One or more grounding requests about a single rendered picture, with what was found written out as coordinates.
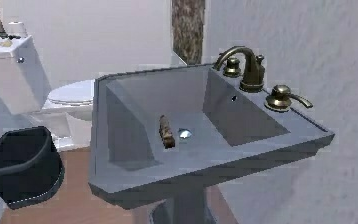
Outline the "black waste bin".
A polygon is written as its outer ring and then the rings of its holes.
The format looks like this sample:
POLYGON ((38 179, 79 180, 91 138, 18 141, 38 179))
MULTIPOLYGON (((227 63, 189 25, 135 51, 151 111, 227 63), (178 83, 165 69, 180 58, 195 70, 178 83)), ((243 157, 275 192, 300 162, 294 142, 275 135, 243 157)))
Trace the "black waste bin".
POLYGON ((51 199, 65 168, 44 126, 12 130, 0 137, 0 198, 11 209, 51 199))

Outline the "brown oblong object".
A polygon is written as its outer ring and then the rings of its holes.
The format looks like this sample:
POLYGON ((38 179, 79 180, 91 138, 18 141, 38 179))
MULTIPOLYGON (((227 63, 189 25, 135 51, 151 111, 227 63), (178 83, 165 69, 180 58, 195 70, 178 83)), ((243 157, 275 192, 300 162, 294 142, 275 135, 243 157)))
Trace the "brown oblong object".
POLYGON ((175 146, 175 138, 171 131, 168 118, 165 115, 161 115, 159 118, 159 134, 166 149, 175 146))

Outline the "bronze sink faucet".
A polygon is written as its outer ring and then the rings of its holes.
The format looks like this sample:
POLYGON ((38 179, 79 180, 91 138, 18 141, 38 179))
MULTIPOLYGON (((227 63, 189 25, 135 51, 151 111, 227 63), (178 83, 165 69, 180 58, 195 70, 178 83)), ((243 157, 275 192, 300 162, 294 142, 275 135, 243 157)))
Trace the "bronze sink faucet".
POLYGON ((236 54, 245 56, 245 67, 239 89, 244 92, 257 93, 263 89, 265 68, 262 65, 263 55, 255 55, 253 50, 246 46, 233 46, 219 54, 213 69, 219 71, 224 61, 236 54))

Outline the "grey pedestal sink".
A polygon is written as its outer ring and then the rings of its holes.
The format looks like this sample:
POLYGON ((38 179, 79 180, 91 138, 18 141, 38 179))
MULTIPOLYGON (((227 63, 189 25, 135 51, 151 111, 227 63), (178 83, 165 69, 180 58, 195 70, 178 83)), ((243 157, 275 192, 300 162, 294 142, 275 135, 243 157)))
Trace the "grey pedestal sink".
POLYGON ((222 224, 205 190, 311 157, 332 131, 290 109, 264 106, 211 65, 110 74, 94 84, 88 184, 124 209, 154 204, 151 224, 222 224), (159 118, 175 146, 166 149, 159 118))

